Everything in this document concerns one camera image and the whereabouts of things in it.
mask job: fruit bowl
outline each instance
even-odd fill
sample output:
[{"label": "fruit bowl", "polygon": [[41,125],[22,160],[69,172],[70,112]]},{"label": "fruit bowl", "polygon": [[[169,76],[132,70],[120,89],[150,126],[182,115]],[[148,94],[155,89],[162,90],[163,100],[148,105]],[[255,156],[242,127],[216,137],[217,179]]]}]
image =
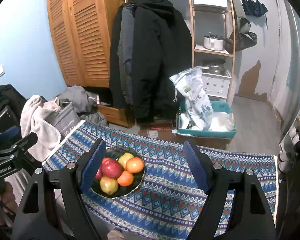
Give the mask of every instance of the fruit bowl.
[{"label": "fruit bowl", "polygon": [[[122,155],[124,155],[127,152],[131,153],[134,157],[140,158],[143,161],[143,157],[141,154],[137,153],[134,149],[132,149],[130,147],[124,147],[121,145],[107,147],[105,158],[111,158],[114,160],[118,160]],[[146,172],[146,169],[144,166],[143,170],[141,172],[133,174],[134,180],[130,186],[122,187],[119,185],[118,190],[111,195],[108,195],[107,193],[105,193],[101,190],[100,181],[96,180],[96,179],[93,181],[91,189],[94,193],[101,195],[103,197],[106,197],[106,198],[123,197],[123,196],[126,196],[126,195],[132,193],[135,189],[137,189],[141,185],[142,179],[145,175],[145,172]]]}]

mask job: human hand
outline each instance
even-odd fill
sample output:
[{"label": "human hand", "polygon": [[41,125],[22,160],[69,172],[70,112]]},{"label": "human hand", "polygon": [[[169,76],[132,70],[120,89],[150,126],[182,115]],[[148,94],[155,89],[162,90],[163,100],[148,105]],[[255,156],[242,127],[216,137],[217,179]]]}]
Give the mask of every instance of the human hand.
[{"label": "human hand", "polygon": [[[6,182],[5,192],[0,194],[0,201],[2,201],[11,211],[17,212],[18,205],[16,203],[16,197],[12,192],[12,185]],[[2,207],[4,212],[12,214],[8,209]],[[4,225],[6,222],[2,215],[0,215],[0,226]]]}]

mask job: tablecloth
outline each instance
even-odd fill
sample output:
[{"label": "tablecloth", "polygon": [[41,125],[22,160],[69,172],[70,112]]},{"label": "tablecloth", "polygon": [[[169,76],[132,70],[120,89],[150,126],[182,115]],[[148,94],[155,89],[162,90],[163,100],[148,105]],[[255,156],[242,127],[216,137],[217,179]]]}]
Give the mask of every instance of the tablecloth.
[{"label": "tablecloth", "polygon": [[[108,199],[92,190],[82,195],[90,212],[122,230],[150,239],[181,240],[191,231],[207,195],[198,189],[182,145],[168,141],[127,134],[119,130],[82,121],[60,143],[43,163],[47,171],[76,162],[98,139],[107,146],[123,145],[143,155],[146,174],[140,188],[126,197]],[[231,171],[252,169],[265,192],[273,215],[276,202],[275,157],[265,154],[228,152],[199,147],[212,162]],[[228,191],[216,236],[224,233],[231,212],[234,192]]]}]

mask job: louvered wardrobe door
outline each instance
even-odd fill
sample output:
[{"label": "louvered wardrobe door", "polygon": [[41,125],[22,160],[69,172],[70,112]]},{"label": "louvered wardrobe door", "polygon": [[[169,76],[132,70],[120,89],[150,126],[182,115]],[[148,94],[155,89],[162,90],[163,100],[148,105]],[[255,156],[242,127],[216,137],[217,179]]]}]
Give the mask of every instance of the louvered wardrobe door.
[{"label": "louvered wardrobe door", "polygon": [[68,86],[84,85],[72,38],[67,0],[47,0],[53,46]]},{"label": "louvered wardrobe door", "polygon": [[109,87],[110,37],[104,5],[68,0],[70,22],[86,86]]}]

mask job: black folded umbrella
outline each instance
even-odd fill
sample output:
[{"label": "black folded umbrella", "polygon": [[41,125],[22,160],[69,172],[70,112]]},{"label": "black folded umbrella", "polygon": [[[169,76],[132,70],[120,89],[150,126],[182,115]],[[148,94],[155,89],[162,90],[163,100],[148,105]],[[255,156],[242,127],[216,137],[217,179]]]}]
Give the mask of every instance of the black folded umbrella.
[{"label": "black folded umbrella", "polygon": [[266,16],[266,12],[268,11],[268,9],[263,3],[261,4],[261,2],[259,2],[258,0],[242,0],[242,6],[246,15],[253,15],[256,17],[261,17],[262,15],[265,15],[266,25],[268,29],[268,20]]}]

